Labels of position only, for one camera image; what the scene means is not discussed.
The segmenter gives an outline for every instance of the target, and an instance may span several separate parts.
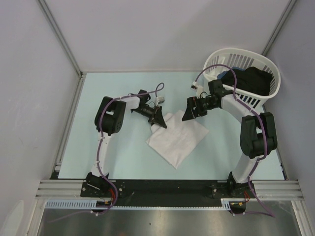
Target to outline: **black bracket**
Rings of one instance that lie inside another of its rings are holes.
[[[242,214],[246,210],[246,202],[229,202],[231,208],[231,214]]]
[[[97,111],[94,124],[98,132],[100,131],[99,119],[105,108],[105,106],[113,100],[111,97],[103,97],[103,100]],[[114,101],[112,102],[108,109],[106,110],[104,117],[102,119],[102,130],[107,133],[109,136],[113,133],[118,133],[123,125],[124,115],[125,115],[126,103],[123,101]]]
[[[274,116],[270,112],[261,113],[259,116],[264,125],[269,155],[278,146]],[[264,154],[264,140],[262,133],[257,133],[257,128],[261,129],[256,116],[242,118],[240,145],[242,152],[250,159]]]
[[[88,173],[85,181],[82,184],[80,197],[83,198],[104,198],[111,197],[109,193],[110,184],[101,176],[97,177]]]
[[[208,83],[208,88],[211,96],[217,97],[217,104],[216,107],[221,107],[221,99],[226,95],[233,94],[232,90],[226,90],[223,87],[221,80],[213,80]]]
[[[147,93],[147,91],[140,90],[138,94],[141,93]],[[137,112],[149,118],[148,122],[150,125],[158,124],[159,126],[166,129],[167,126],[163,118],[162,107],[161,106],[150,107],[148,104],[146,104],[151,99],[149,94],[140,95],[138,97],[140,98],[139,107],[136,109],[132,109],[131,112]]]
[[[250,197],[253,197],[248,183],[236,183],[232,172],[230,172],[227,179],[227,190],[229,195],[233,198],[243,198],[245,191],[247,191]]]

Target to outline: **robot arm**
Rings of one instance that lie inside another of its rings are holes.
[[[147,93],[145,90],[140,90],[138,94]],[[106,159],[108,158],[107,150],[108,145],[110,143],[111,138],[118,133],[122,127],[125,110],[131,110],[131,112],[137,112],[142,114],[143,116],[149,118],[148,122],[150,125],[158,124],[163,128],[167,128],[166,123],[164,121],[162,115],[162,106],[154,106],[150,107],[147,102],[151,99],[149,94],[128,97],[119,101],[113,102],[109,108],[107,109],[103,119],[102,119],[102,130],[104,131],[103,137],[100,133],[99,127],[99,119],[101,114],[105,108],[105,106],[112,100],[111,97],[104,97],[101,105],[96,114],[94,123],[96,125],[96,129],[98,130],[98,141],[100,142],[103,139],[102,145],[100,146],[99,151],[99,159],[96,160],[92,166],[91,173],[89,174],[90,178],[101,178],[101,174],[97,168],[97,163],[99,162],[100,168],[105,176],[109,175],[109,166],[106,165]]]
[[[261,129],[258,119],[251,112],[254,109],[249,111],[236,101],[233,91],[226,90],[220,80],[211,81],[208,86],[210,95],[204,98],[189,97],[187,99],[187,109],[182,121],[205,116],[207,110],[214,108],[222,108],[231,113],[241,123],[240,146],[243,154],[235,170],[230,173],[228,181],[231,181],[234,186],[245,184],[256,161],[264,155],[263,137],[261,133],[257,133],[257,129]],[[277,148],[274,118],[271,113],[261,113],[259,116],[264,125],[269,155]]]

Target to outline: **white plastic basket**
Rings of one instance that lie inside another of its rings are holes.
[[[224,48],[212,53],[204,65],[204,69],[210,65],[224,64],[230,67],[239,67],[247,69],[248,67],[254,66],[260,70],[267,71],[272,74],[272,81],[270,83],[270,92],[268,96],[261,96],[251,92],[247,92],[241,89],[236,89],[236,93],[239,97],[253,108],[261,107],[269,98],[276,96],[280,88],[280,72],[276,65],[268,58],[253,53],[251,51],[237,49],[237,48]],[[223,66],[216,66],[203,72],[205,77],[204,90],[209,92],[208,82],[217,79],[217,75],[228,69]],[[233,87],[223,85],[226,89],[233,90]]]

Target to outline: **metal surface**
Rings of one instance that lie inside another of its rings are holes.
[[[89,199],[81,198],[83,180],[42,180],[37,199]],[[298,181],[253,180],[256,193],[264,201],[303,200]]]
[[[76,60],[75,60],[75,58],[74,58],[74,56],[73,56],[65,38],[64,38],[60,28],[57,25],[56,20],[54,19],[52,12],[50,11],[50,9],[46,3],[46,1],[45,0],[37,0],[37,2],[39,4],[40,8],[42,9],[49,25],[51,26],[51,29],[53,30],[55,36],[57,37],[57,40],[60,42],[65,54],[69,58],[74,70],[77,72],[77,74],[79,76],[81,76],[81,70],[78,66],[78,63],[76,62]]]
[[[305,201],[292,201],[296,220],[299,224],[302,236],[315,235],[314,227],[311,223],[309,213],[307,211]]]
[[[75,212],[46,209],[39,236],[298,236],[301,235],[290,202],[269,202],[276,219],[263,215],[233,217],[227,211],[112,210],[95,217]],[[248,210],[261,210],[258,203]]]
[[[273,33],[271,34],[267,45],[265,46],[264,50],[262,51],[262,55],[266,56],[269,52],[269,50],[271,49],[271,47],[273,46],[274,42],[276,41],[279,33],[281,32],[281,29],[283,28],[283,26],[285,25],[287,19],[289,18],[292,10],[294,9],[296,3],[298,0],[291,0],[288,5],[286,6],[282,16],[280,17],[277,26],[275,27]]]

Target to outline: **white wall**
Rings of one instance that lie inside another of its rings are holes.
[[[35,0],[2,0],[0,32],[0,228],[24,200],[22,235],[78,78]]]
[[[289,0],[46,0],[83,71],[200,70],[261,53]]]
[[[276,119],[279,150],[298,179],[315,219],[315,1],[299,1],[268,57],[279,67],[278,95],[266,103]]]

